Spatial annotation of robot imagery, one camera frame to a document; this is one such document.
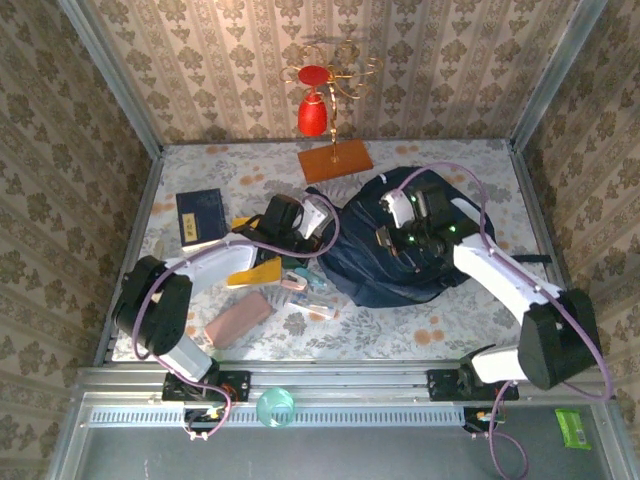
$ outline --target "patterned wallpaper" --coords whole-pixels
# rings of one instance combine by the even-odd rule
[[[509,136],[576,0],[90,0],[164,143],[300,135],[283,67],[352,38],[385,61],[339,133]]]
[[[525,149],[640,453],[640,2],[610,0]]]
[[[149,167],[55,1],[0,1],[0,478],[41,478]]]

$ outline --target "wooden stand base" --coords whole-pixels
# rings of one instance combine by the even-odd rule
[[[362,140],[350,140],[337,145],[338,161],[331,160],[333,145],[298,153],[298,160],[307,184],[371,170],[373,163]]]

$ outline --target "green package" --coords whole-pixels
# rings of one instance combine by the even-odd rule
[[[565,447],[591,450],[578,410],[558,408],[556,409],[556,417],[558,418],[560,430],[562,430]]]

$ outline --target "floral tablecloth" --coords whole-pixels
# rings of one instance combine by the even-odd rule
[[[378,173],[401,165],[454,161],[485,182],[499,244],[509,253],[537,253],[529,218],[502,140],[427,140],[365,142],[374,169],[316,185],[336,205],[343,205]],[[164,152],[164,169],[140,256],[182,256],[175,194],[218,187],[227,223],[233,217],[264,212],[276,193],[303,196],[306,183],[297,152],[322,143],[255,143],[172,146]],[[474,201],[476,186],[461,171],[439,169]],[[311,268],[321,274],[313,260]],[[540,266],[532,268],[543,274]],[[260,290],[274,314],[226,350],[214,352],[203,333],[219,312],[252,289]],[[190,306],[187,333],[218,360],[363,360],[458,358],[489,343],[517,338],[511,314],[473,280],[447,290],[426,305],[368,309],[356,307],[333,285],[325,293],[339,306],[324,320],[287,305],[289,291],[279,286],[229,290],[219,284],[196,296]],[[131,340],[119,334],[114,361],[134,360]]]

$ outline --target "glass cup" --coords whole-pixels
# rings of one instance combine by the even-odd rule
[[[256,405],[258,420],[271,428],[286,427],[293,421],[295,402],[284,388],[270,388],[262,394]]]

